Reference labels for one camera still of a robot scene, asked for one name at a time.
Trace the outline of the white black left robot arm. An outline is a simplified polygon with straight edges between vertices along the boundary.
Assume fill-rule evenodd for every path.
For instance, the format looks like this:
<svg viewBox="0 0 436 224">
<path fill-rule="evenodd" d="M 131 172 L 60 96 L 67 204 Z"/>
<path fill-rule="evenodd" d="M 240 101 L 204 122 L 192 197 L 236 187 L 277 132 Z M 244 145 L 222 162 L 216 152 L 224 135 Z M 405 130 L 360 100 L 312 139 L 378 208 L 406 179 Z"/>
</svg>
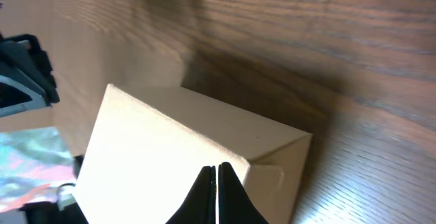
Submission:
<svg viewBox="0 0 436 224">
<path fill-rule="evenodd" d="M 30 34 L 1 37 L 1 116 L 60 102 L 49 56 Z"/>
</svg>

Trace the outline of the brown cardboard box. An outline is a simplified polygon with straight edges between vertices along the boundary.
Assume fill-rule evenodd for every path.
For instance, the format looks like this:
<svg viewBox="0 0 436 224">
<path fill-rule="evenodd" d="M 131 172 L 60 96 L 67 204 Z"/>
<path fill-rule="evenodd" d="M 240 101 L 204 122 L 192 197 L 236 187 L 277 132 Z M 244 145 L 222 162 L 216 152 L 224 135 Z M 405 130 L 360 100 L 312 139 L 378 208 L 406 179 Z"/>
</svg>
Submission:
<svg viewBox="0 0 436 224">
<path fill-rule="evenodd" d="M 90 223 L 165 223 L 200 170 L 228 162 L 269 223 L 288 223 L 312 135 L 183 87 L 109 84 L 74 190 Z"/>
</svg>

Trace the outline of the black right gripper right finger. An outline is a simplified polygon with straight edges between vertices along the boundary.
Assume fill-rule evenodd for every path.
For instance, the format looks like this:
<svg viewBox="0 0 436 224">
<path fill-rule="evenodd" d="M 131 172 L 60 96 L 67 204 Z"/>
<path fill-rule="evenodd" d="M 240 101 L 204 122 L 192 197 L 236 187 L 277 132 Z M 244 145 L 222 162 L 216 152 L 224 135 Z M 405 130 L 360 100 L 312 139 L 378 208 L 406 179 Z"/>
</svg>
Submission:
<svg viewBox="0 0 436 224">
<path fill-rule="evenodd" d="M 251 203 L 232 165 L 223 162 L 218 170 L 219 222 L 221 224 L 268 224 Z"/>
</svg>

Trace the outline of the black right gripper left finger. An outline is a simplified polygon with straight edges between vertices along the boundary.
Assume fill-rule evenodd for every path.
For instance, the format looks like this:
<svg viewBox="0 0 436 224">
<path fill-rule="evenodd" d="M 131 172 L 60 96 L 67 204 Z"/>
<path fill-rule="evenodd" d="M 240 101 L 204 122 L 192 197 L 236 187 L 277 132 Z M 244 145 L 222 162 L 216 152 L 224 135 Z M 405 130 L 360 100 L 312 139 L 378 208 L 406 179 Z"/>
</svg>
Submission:
<svg viewBox="0 0 436 224">
<path fill-rule="evenodd" d="M 180 208 L 166 224 L 215 224 L 215 166 L 204 166 Z"/>
</svg>

